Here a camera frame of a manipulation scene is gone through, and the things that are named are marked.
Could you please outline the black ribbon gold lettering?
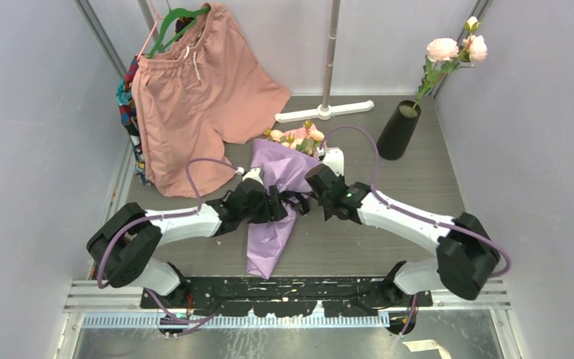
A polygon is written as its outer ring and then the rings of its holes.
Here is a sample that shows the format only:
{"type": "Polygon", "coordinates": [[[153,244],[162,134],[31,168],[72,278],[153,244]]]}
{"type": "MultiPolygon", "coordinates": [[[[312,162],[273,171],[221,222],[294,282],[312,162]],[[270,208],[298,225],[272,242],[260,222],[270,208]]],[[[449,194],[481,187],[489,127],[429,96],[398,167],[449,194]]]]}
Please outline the black ribbon gold lettering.
{"type": "Polygon", "coordinates": [[[311,206],[309,199],[314,201],[318,200],[318,197],[313,192],[297,192],[297,191],[283,191],[279,195],[279,199],[283,203],[287,203],[292,209],[295,209],[299,215],[305,216],[310,212],[311,206]]]}

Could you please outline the purple paper flower bouquet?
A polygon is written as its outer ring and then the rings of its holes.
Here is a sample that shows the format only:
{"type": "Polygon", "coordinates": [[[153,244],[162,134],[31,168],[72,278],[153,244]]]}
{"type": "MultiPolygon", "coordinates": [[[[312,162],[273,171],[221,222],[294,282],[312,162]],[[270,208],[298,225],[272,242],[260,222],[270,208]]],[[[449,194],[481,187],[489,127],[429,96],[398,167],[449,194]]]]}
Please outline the purple paper flower bouquet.
{"type": "Polygon", "coordinates": [[[277,266],[297,216],[310,211],[309,199],[315,195],[304,177],[320,164],[318,146],[324,140],[310,120],[299,129],[269,129],[266,135],[253,141],[251,160],[262,171],[265,203],[247,232],[247,273],[263,279],[277,266]]]}

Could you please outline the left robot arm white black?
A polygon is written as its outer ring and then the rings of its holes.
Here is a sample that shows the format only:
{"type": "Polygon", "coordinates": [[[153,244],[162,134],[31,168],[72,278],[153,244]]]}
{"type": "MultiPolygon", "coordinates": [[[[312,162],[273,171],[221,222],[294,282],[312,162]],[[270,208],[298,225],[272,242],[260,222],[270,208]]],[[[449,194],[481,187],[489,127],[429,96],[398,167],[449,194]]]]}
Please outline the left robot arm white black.
{"type": "Polygon", "coordinates": [[[259,181],[246,179],[198,209],[156,212],[127,203],[88,240],[86,249],[103,285],[143,287],[160,296],[184,295],[187,285],[181,272],[154,259],[158,248],[231,233],[243,221],[265,224],[286,216],[275,186],[264,188],[259,181]]]}

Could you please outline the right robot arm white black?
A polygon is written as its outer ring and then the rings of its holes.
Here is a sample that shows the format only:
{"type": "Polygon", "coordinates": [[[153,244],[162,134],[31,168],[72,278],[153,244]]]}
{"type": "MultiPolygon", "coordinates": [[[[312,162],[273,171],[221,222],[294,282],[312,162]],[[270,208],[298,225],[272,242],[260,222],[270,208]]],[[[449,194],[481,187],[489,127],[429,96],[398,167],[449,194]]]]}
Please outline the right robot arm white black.
{"type": "Polygon", "coordinates": [[[500,262],[499,250],[486,230],[467,212],[457,217],[426,212],[365,183],[347,185],[342,175],[326,165],[314,167],[305,180],[325,219],[336,217],[385,230],[431,253],[427,260],[394,265],[383,279],[384,295],[391,301],[438,289],[473,301],[500,262]]]}

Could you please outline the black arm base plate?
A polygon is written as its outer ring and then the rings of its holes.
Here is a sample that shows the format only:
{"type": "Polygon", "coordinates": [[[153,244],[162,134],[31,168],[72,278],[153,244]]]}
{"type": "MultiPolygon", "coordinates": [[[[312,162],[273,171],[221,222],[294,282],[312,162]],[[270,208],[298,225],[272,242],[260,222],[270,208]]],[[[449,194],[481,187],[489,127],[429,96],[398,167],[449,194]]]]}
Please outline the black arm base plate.
{"type": "Polygon", "coordinates": [[[390,307],[405,309],[411,297],[396,293],[380,277],[188,277],[161,303],[198,316],[306,317],[321,305],[326,317],[359,317],[390,307]]]}

